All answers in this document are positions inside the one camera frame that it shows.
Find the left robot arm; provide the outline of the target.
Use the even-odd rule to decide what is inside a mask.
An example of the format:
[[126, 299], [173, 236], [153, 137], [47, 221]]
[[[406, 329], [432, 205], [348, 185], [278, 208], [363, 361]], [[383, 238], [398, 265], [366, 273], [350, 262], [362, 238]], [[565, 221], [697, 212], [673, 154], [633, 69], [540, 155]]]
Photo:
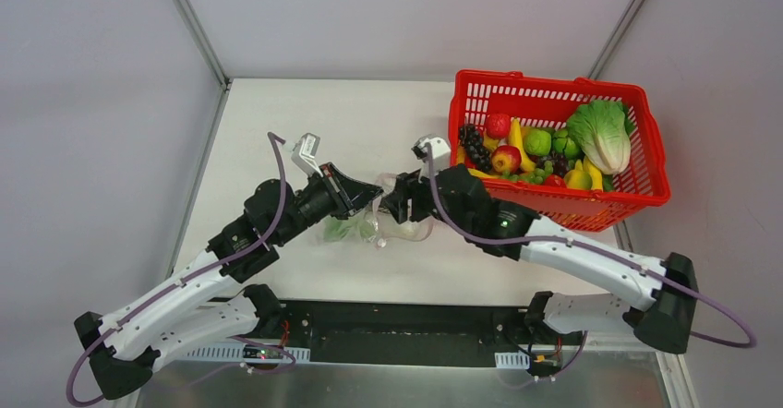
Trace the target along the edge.
[[283, 179], [269, 179], [184, 269], [112, 313], [79, 316], [74, 326], [102, 399], [140, 389], [201, 345], [251, 332], [274, 336], [282, 325], [281, 303], [269, 286], [248, 280], [279, 259], [278, 247], [326, 217], [354, 216], [382, 192], [330, 162], [298, 191]]

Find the clear zip top bag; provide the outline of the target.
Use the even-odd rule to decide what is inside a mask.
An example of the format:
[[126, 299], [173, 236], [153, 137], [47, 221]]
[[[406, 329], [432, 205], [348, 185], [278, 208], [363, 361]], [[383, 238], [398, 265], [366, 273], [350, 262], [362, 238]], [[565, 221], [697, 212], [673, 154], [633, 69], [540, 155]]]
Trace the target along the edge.
[[328, 217], [321, 224], [317, 242], [336, 244], [363, 242], [377, 249], [384, 248], [390, 241], [423, 242], [435, 227], [431, 218], [422, 222], [397, 223], [391, 213], [381, 205], [382, 197], [375, 198], [357, 215], [347, 220]]

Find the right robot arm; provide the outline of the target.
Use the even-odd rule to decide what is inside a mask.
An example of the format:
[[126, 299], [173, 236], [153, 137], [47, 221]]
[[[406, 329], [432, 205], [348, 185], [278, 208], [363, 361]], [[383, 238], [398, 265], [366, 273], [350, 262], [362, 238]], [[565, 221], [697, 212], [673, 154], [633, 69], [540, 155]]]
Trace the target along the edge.
[[630, 332], [665, 353], [687, 350], [698, 286], [693, 262], [680, 253], [661, 259], [598, 243], [535, 210], [493, 198], [462, 165], [438, 173], [434, 184], [420, 172], [400, 174], [381, 204], [398, 223], [432, 217], [491, 256], [549, 267], [603, 289], [590, 295], [536, 293], [524, 318], [525, 334], [534, 342], [609, 330]]

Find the white green napa cabbage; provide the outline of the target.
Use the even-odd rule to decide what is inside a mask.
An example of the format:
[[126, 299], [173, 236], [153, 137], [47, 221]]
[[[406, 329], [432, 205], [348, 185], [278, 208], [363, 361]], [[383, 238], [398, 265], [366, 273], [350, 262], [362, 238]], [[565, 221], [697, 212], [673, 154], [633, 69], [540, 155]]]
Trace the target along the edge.
[[432, 233], [432, 222], [403, 222], [394, 220], [379, 222], [379, 236], [385, 240], [400, 239], [408, 242], [421, 242]]

